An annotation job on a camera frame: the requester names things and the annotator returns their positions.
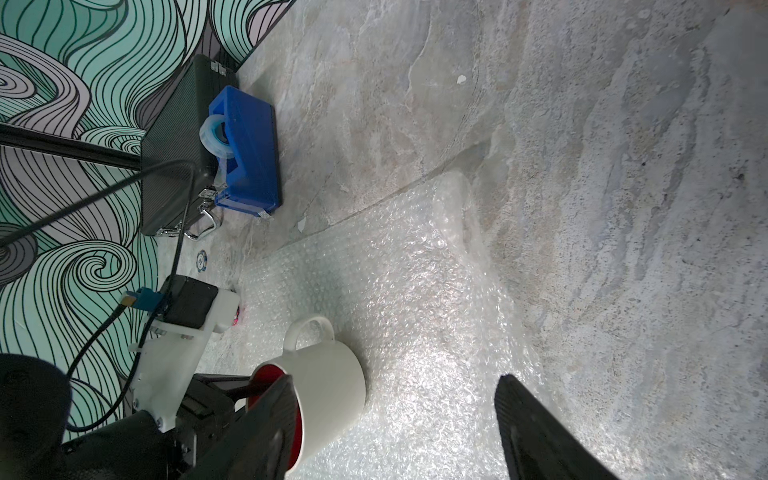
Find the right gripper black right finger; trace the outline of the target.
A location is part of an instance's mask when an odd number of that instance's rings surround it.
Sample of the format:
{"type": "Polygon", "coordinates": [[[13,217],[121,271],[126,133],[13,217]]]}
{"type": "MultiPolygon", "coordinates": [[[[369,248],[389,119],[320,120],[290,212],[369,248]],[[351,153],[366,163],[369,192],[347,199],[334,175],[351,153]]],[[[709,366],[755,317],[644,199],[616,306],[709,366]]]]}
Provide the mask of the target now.
{"type": "Polygon", "coordinates": [[[500,377],[494,407],[511,479],[616,480],[514,375],[500,377]]]}

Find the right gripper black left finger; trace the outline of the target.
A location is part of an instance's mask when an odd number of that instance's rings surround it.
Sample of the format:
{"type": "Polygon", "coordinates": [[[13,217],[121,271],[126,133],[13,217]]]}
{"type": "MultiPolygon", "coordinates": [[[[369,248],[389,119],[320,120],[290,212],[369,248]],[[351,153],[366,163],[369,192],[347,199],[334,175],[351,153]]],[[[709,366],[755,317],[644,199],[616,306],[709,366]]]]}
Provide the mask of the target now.
{"type": "Polygon", "coordinates": [[[258,397],[184,479],[283,479],[290,467],[298,400],[293,379],[252,382],[237,390],[258,397]]]}

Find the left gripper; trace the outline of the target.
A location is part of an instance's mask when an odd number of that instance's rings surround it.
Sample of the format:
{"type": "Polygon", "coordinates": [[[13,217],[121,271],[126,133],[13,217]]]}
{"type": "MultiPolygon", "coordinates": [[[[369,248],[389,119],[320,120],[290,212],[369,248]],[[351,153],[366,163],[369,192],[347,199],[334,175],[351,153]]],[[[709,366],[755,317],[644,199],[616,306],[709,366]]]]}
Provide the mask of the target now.
{"type": "Polygon", "coordinates": [[[252,474],[246,415],[257,394],[247,376],[195,374],[176,415],[173,472],[207,463],[204,474],[252,474]]]}

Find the white mug red inside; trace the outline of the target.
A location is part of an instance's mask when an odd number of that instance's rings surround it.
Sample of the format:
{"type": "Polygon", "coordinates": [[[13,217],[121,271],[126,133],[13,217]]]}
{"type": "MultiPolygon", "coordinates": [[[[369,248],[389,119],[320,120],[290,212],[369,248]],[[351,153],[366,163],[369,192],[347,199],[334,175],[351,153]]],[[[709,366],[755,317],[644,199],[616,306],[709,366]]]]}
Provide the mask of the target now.
{"type": "Polygon", "coordinates": [[[282,355],[260,364],[250,383],[269,386],[285,375],[292,377],[297,398],[291,473],[357,423],[366,385],[357,357],[335,339],[332,323],[320,315],[292,323],[282,355]]]}

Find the clear bubble wrap sheet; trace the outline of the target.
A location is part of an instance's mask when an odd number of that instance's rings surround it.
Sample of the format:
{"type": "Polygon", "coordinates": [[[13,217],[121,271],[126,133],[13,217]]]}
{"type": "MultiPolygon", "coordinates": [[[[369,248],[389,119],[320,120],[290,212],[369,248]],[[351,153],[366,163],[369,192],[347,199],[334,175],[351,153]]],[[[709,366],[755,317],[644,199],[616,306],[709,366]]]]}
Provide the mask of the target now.
{"type": "Polygon", "coordinates": [[[204,370],[249,373],[289,325],[328,318],[359,358],[362,418],[300,479],[511,479],[494,394],[514,375],[554,416],[537,354],[490,269],[468,180],[449,172],[263,258],[204,370]]]}

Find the blue tape dispenser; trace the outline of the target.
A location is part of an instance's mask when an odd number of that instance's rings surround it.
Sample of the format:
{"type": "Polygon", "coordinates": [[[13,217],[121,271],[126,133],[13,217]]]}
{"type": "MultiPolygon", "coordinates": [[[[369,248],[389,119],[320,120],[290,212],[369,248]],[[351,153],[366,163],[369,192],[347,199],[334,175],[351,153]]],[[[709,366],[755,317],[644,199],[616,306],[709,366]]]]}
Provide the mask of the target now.
{"type": "Polygon", "coordinates": [[[199,138],[218,167],[214,203],[268,218],[281,205],[274,107],[233,86],[210,103],[199,138]]]}

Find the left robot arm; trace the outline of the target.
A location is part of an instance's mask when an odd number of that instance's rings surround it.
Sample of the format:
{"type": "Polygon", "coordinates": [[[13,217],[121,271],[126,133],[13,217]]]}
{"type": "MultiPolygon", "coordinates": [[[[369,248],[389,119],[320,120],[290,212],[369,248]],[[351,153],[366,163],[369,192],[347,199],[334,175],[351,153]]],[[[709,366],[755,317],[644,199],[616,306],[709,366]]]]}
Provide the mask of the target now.
{"type": "Polygon", "coordinates": [[[150,415],[139,413],[64,442],[70,383],[52,364],[1,357],[1,476],[4,479],[272,479],[279,471],[255,442],[227,445],[197,466],[150,415]]]}

